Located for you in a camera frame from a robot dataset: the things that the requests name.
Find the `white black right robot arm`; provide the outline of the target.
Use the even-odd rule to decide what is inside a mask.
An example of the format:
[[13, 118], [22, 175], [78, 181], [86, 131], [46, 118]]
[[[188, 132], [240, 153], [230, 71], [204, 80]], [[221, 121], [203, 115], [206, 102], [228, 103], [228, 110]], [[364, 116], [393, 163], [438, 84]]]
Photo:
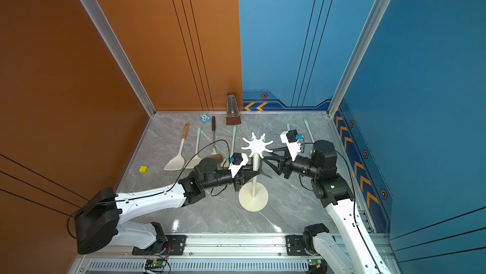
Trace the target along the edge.
[[360, 217], [354, 187], [337, 171], [341, 154], [334, 144], [314, 142], [309, 158], [293, 158], [287, 147], [281, 150], [283, 155], [271, 152], [263, 161], [285, 178], [295, 173], [311, 179], [314, 195], [331, 216], [345, 245], [341, 249], [329, 229], [319, 223], [305, 227], [302, 233], [306, 251], [319, 255], [334, 273], [390, 273]]

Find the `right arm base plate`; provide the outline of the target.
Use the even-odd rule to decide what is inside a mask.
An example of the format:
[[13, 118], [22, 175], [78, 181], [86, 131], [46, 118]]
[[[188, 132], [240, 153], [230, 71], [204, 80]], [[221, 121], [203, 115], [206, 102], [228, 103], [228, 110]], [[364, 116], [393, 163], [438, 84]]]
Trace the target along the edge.
[[288, 256], [312, 256], [315, 254], [308, 236], [287, 235], [285, 240]]

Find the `cream turner mint handle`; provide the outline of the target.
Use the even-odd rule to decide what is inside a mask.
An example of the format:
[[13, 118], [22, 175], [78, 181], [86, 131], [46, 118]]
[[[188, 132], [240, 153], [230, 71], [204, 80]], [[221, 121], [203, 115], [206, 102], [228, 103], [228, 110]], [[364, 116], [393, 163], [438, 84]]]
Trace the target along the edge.
[[312, 133], [312, 130], [311, 130], [311, 127], [310, 127], [310, 123], [309, 123], [309, 121], [308, 121], [307, 118], [304, 118], [304, 123], [305, 123], [306, 130], [309, 133], [310, 140], [311, 140], [312, 143], [314, 143], [315, 142], [315, 138], [313, 136], [313, 133]]

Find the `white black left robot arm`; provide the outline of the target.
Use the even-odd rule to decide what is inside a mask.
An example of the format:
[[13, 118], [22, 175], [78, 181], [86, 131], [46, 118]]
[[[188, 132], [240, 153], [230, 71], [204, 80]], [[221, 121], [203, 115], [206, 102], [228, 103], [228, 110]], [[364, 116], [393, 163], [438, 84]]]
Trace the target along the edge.
[[215, 159], [205, 158], [187, 177], [157, 189], [118, 194], [103, 189], [74, 213], [77, 252], [88, 255], [106, 246], [131, 246], [158, 254], [167, 242], [161, 225], [135, 223], [135, 218], [195, 204], [205, 198], [206, 190], [223, 185], [239, 191], [260, 173], [245, 154], [236, 153], [228, 168], [219, 169]]

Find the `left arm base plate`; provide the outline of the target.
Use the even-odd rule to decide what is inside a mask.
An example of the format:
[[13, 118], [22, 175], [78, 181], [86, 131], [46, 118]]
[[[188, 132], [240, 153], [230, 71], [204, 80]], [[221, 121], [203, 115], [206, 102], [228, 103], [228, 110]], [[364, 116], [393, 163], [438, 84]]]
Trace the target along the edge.
[[169, 235], [165, 236], [166, 240], [157, 240], [154, 244], [146, 249], [134, 247], [132, 254], [134, 256], [142, 255], [161, 255], [161, 256], [182, 256], [186, 247], [186, 235]]

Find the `cream spatula mint handle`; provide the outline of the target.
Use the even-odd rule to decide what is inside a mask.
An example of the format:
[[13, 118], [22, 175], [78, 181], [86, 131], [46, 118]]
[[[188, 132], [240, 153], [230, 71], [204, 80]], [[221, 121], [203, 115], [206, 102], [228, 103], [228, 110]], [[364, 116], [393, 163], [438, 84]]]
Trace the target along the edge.
[[185, 168], [187, 170], [193, 169], [202, 160], [202, 158], [198, 155], [200, 137], [201, 137], [201, 126], [199, 125], [197, 127], [196, 145], [195, 145], [195, 155], [186, 163]]

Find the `dark metal trowel spatula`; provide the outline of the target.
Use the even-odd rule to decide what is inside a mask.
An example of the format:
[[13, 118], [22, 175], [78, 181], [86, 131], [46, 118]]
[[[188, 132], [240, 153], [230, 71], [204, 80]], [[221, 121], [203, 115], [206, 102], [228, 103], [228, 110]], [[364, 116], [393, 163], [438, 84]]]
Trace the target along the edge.
[[212, 130], [212, 152], [209, 155], [210, 158], [214, 159], [218, 165], [223, 161], [223, 156], [216, 151], [216, 117], [211, 117], [211, 130]]

